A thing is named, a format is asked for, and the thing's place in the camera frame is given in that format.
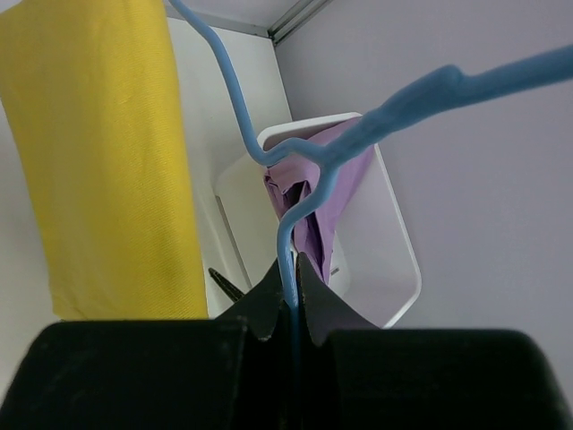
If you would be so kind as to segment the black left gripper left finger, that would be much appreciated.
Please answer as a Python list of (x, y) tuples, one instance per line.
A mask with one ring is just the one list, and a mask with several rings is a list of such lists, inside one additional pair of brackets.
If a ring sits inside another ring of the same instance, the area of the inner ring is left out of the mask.
[(16, 372), (20, 429), (286, 429), (278, 267), (207, 320), (56, 322)]

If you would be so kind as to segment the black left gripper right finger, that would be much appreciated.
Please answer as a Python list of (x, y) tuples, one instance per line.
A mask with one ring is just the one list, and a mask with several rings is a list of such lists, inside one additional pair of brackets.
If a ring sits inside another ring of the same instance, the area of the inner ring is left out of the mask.
[(561, 429), (564, 396), (538, 345), (512, 330), (381, 329), (300, 254), (307, 429)]

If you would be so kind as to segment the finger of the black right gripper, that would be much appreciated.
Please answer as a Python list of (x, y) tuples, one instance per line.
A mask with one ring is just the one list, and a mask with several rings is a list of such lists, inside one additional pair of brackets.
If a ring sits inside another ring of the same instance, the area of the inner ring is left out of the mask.
[(233, 302), (241, 300), (245, 293), (236, 287), (232, 282), (225, 278), (220, 272), (213, 268), (208, 268), (211, 279), (216, 283), (219, 289)]

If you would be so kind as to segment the yellow trousers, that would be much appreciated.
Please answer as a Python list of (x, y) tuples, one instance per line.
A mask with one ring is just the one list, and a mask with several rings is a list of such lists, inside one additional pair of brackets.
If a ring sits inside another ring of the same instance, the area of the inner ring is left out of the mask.
[(175, 55), (159, 1), (1, 14), (1, 100), (64, 320), (208, 314)]

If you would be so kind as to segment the light blue wire hanger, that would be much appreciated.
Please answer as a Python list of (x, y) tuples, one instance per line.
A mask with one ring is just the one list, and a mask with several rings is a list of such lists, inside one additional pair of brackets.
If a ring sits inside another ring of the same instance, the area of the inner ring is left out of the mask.
[(325, 146), (292, 137), (264, 150), (254, 140), (252, 120), (235, 68), (219, 36), (183, 2), (174, 1), (171, 5), (209, 44), (227, 86), (244, 146), (252, 159), (262, 166), (270, 167), (288, 156), (298, 155), (320, 169), (316, 189), (286, 212), (278, 224), (277, 233), (281, 287), (289, 309), (288, 356), (293, 361), (287, 372), (292, 384), (287, 398), (290, 408), (289, 425), (299, 429), (303, 423), (302, 314), (299, 297), (301, 289), (295, 279), (291, 253), (291, 236), (295, 224), (315, 212), (330, 198), (339, 170), (344, 164), (388, 135), (442, 112), (570, 80), (572, 47), (556, 48), (475, 75), (467, 75), (455, 65), (444, 65), (409, 83)]

